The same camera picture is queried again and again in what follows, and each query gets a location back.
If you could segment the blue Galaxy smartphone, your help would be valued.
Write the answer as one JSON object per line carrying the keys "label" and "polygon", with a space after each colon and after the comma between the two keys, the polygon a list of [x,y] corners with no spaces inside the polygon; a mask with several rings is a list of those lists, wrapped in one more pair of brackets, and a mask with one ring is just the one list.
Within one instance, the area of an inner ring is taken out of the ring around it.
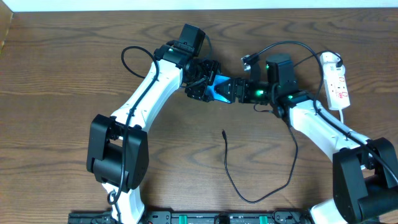
{"label": "blue Galaxy smartphone", "polygon": [[216,100],[216,101],[221,101],[224,103],[231,103],[230,100],[228,100],[226,97],[224,97],[222,94],[218,92],[218,85],[220,85],[223,82],[226,82],[230,80],[230,77],[226,77],[223,75],[215,75],[215,79],[212,85],[208,85],[205,94],[206,96],[209,97],[210,101]]}

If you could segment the white charger plug adapter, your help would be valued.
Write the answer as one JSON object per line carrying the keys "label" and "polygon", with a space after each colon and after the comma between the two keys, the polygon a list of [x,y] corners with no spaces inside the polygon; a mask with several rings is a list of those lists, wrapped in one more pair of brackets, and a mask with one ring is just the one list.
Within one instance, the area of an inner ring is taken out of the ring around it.
{"label": "white charger plug adapter", "polygon": [[324,79],[333,77],[343,77],[345,75],[345,66],[338,53],[323,52],[320,55],[321,65],[323,67]]}

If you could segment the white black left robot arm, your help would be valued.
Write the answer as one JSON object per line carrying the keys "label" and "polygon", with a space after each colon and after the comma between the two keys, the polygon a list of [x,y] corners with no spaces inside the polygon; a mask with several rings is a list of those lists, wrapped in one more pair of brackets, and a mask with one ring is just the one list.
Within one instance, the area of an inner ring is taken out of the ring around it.
{"label": "white black left robot arm", "polygon": [[200,58],[209,37],[184,25],[180,37],[149,54],[152,60],[142,83],[111,116],[97,115],[91,123],[86,168],[103,185],[115,223],[138,223],[145,206],[139,186],[149,166],[148,132],[159,111],[178,89],[188,97],[209,102],[220,70],[209,56]]}

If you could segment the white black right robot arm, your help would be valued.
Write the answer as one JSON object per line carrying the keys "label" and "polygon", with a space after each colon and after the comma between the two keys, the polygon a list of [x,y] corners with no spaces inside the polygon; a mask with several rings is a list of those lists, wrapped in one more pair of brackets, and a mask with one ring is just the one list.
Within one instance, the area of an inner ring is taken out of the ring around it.
{"label": "white black right robot arm", "polygon": [[329,112],[308,92],[299,90],[288,54],[266,60],[267,81],[216,75],[217,100],[272,106],[288,127],[303,133],[333,164],[333,197],[310,209],[314,223],[363,223],[397,210],[397,156],[385,138],[359,134]]}

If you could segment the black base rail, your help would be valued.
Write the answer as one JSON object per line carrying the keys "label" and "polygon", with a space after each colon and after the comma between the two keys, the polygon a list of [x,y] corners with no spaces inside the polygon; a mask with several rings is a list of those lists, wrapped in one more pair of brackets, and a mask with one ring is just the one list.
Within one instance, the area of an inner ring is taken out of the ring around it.
{"label": "black base rail", "polygon": [[173,213],[147,212],[138,224],[312,224],[306,213],[275,211],[270,213]]}

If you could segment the white power strip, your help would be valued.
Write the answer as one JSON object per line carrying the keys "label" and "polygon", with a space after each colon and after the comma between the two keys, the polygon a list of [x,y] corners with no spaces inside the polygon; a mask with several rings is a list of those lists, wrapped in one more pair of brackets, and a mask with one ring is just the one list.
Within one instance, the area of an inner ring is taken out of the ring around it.
{"label": "white power strip", "polygon": [[324,79],[324,87],[328,108],[333,111],[342,110],[350,105],[345,75]]}

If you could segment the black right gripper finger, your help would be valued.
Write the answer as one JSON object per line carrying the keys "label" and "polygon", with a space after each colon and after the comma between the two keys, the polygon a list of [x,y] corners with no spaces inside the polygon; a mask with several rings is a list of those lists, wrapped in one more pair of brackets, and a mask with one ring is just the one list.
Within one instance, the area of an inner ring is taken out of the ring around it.
{"label": "black right gripper finger", "polygon": [[215,90],[233,91],[238,80],[239,80],[238,78],[221,77],[216,81]]}
{"label": "black right gripper finger", "polygon": [[215,100],[223,103],[234,103],[236,101],[235,91],[215,91]]}

